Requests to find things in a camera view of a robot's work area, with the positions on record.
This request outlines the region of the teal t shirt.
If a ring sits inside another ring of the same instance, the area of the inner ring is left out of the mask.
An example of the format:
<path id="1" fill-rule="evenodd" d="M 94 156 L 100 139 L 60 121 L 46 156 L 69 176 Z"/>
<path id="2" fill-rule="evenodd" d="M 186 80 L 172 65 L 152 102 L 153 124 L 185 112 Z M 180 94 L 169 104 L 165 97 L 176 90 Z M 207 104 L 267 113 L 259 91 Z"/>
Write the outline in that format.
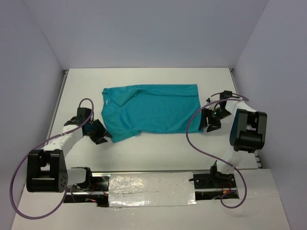
<path id="1" fill-rule="evenodd" d="M 141 132 L 177 134 L 203 131 L 196 84 L 104 88 L 102 96 L 102 118 L 114 143 Z"/>

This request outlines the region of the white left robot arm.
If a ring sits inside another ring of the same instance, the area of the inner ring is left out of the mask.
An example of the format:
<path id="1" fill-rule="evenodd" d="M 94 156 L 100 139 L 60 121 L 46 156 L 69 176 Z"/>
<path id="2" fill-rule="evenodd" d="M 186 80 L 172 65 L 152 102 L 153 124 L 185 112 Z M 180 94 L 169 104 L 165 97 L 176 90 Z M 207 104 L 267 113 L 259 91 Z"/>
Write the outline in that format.
<path id="1" fill-rule="evenodd" d="M 64 124 L 62 133 L 41 149 L 33 150 L 27 157 L 26 188 L 29 192 L 63 192 L 76 185 L 83 191 L 94 185 L 89 167 L 67 168 L 65 158 L 83 137 L 96 144 L 106 143 L 112 135 L 97 119 L 93 120 L 90 108 L 79 107 L 77 114 Z"/>

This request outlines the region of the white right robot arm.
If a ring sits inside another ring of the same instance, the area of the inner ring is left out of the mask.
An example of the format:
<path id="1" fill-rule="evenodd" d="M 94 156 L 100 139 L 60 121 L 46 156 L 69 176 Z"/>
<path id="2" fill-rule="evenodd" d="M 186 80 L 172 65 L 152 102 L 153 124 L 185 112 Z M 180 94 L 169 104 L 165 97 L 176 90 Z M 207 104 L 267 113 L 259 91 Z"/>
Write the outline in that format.
<path id="1" fill-rule="evenodd" d="M 199 131 L 206 129 L 212 132 L 221 128 L 221 120 L 232 115 L 234 117 L 229 136 L 230 148 L 222 159 L 216 160 L 210 168 L 207 181 L 213 187 L 220 187 L 232 181 L 234 169 L 247 153 L 255 153 L 263 148 L 266 137 L 267 114 L 252 109 L 246 104 L 248 99 L 232 91 L 218 93 L 220 102 L 202 109 Z"/>

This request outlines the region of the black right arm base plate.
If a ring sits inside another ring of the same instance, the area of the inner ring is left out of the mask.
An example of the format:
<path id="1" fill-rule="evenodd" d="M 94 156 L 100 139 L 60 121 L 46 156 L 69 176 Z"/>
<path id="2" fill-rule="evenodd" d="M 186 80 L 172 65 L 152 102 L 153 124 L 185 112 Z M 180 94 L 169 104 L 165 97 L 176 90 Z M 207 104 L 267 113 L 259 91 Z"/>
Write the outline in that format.
<path id="1" fill-rule="evenodd" d="M 233 174 L 217 173 L 211 175 L 210 173 L 194 174 L 189 182 L 194 183 L 195 189 L 227 189 L 235 188 L 236 182 Z"/>

